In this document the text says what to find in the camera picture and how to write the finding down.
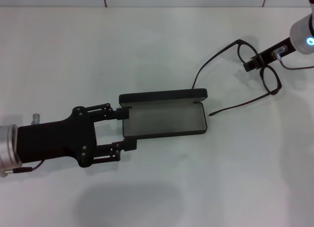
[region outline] blue light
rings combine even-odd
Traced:
[[[313,37],[309,37],[306,42],[310,45],[310,46],[314,46],[314,38]]]

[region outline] cable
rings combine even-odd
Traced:
[[[286,65],[284,65],[282,60],[279,60],[279,62],[281,66],[283,66],[285,69],[288,69],[288,70],[301,70],[301,69],[313,69],[314,68],[314,66],[301,67],[301,68],[288,68]]]
[[[39,168],[42,164],[44,163],[44,160],[42,160],[36,167],[19,167],[19,168],[14,168],[12,169],[12,172],[14,174],[16,173],[24,173],[24,172],[32,172],[35,171],[37,168]]]
[[[243,64],[245,64],[245,61],[242,59],[242,57],[241,57],[241,55],[240,55],[240,47],[241,47],[242,45],[246,45],[246,46],[250,47],[250,48],[254,51],[256,57],[257,57],[257,58],[261,58],[261,56],[258,54],[258,52],[256,51],[256,49],[255,49],[251,44],[249,44],[249,43],[247,43],[247,42],[245,42],[245,41],[243,41],[243,40],[241,40],[241,39],[238,39],[238,40],[236,40],[235,42],[231,43],[230,45],[226,46],[224,49],[222,49],[221,51],[219,51],[217,54],[215,54],[212,58],[210,58],[210,59],[200,68],[200,70],[198,71],[198,73],[197,73],[197,75],[196,75],[196,77],[195,77],[195,79],[194,79],[192,89],[194,89],[196,80],[197,80],[197,78],[198,78],[200,72],[202,71],[202,69],[203,69],[206,65],[208,65],[213,59],[215,59],[218,55],[220,55],[221,53],[225,52],[226,50],[228,50],[229,48],[233,47],[233,46],[236,45],[236,44],[238,44],[238,47],[237,47],[237,55],[238,55],[239,59],[241,60],[241,62],[242,62]],[[261,70],[260,70],[260,76],[261,76],[261,79],[262,79],[264,88],[266,89],[267,93],[266,93],[265,95],[263,95],[263,96],[260,96],[260,97],[258,97],[258,98],[256,98],[256,99],[253,99],[253,100],[251,100],[251,101],[248,101],[248,102],[245,102],[245,103],[242,103],[242,104],[238,104],[238,105],[236,105],[236,106],[232,106],[232,107],[220,109],[220,110],[218,110],[218,111],[215,111],[215,112],[213,112],[213,113],[210,113],[209,116],[213,116],[213,115],[215,115],[215,114],[217,114],[217,113],[220,113],[220,112],[225,111],[225,110],[228,110],[228,109],[237,108],[237,107],[241,107],[241,106],[247,105],[247,104],[249,104],[249,103],[253,103],[253,102],[258,101],[258,100],[260,100],[260,99],[262,99],[262,98],[264,98],[264,97],[266,97],[266,96],[275,95],[275,94],[277,94],[277,93],[279,92],[279,90],[282,88],[282,84],[281,84],[281,82],[280,82],[280,79],[279,79],[279,77],[278,77],[276,71],[275,71],[272,67],[270,67],[269,65],[265,65],[264,62],[263,62],[263,60],[261,61],[261,63],[262,63],[262,67],[261,67]],[[270,69],[270,70],[273,72],[273,74],[275,75],[275,77],[276,77],[276,80],[277,80],[277,88],[276,88],[275,90],[270,91],[270,90],[268,89],[268,87],[266,86],[266,83],[265,83],[265,81],[264,81],[264,71],[265,71],[266,68]]]

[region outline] metal cylinder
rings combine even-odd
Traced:
[[[2,174],[6,170],[22,165],[16,153],[17,133],[16,125],[0,126],[0,173]]]
[[[314,53],[312,14],[299,20],[291,27],[290,40],[293,47],[302,54]]]

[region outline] white table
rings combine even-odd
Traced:
[[[190,88],[236,39],[258,51],[286,39],[308,8],[0,8],[0,124],[68,117],[124,93]],[[284,62],[313,65],[293,53]],[[309,227],[314,223],[314,70],[209,118],[204,135],[138,141],[118,163],[69,157],[0,180],[1,227]],[[264,94],[233,47],[206,67],[208,112]],[[120,121],[95,125],[98,144]]]

